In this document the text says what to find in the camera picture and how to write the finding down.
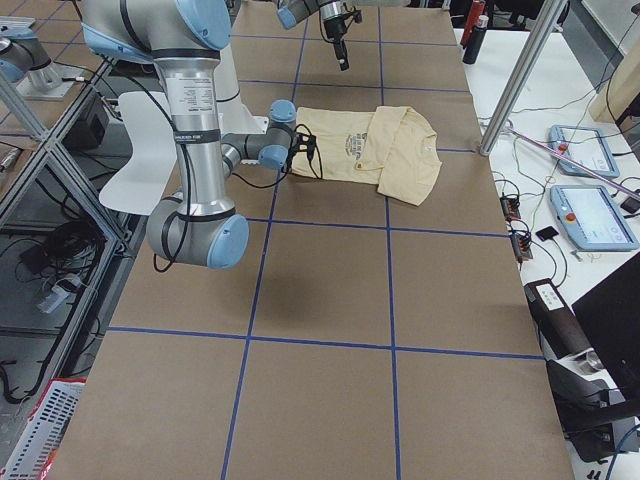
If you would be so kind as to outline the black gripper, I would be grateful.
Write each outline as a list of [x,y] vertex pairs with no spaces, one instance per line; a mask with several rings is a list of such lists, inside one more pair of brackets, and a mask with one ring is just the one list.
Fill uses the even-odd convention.
[[323,39],[333,46],[341,71],[349,69],[348,51],[344,42],[344,36],[348,32],[347,20],[349,17],[349,14],[340,14],[331,18],[321,16]]

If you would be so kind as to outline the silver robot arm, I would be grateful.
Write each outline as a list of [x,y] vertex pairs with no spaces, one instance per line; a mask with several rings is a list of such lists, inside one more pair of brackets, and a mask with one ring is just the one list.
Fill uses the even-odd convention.
[[273,102],[263,134],[222,134],[214,71],[231,36],[223,1],[86,1],[82,26],[95,53],[153,64],[168,100],[164,115],[182,189],[160,200],[147,222],[155,257],[169,264],[234,267],[248,245],[249,224],[225,181],[243,160],[290,170],[304,142],[294,104]]
[[349,9],[345,1],[290,0],[276,1],[276,13],[281,26],[290,30],[318,14],[323,41],[333,47],[341,71],[349,69],[348,50],[344,37],[348,33],[348,21],[358,17],[360,11]]

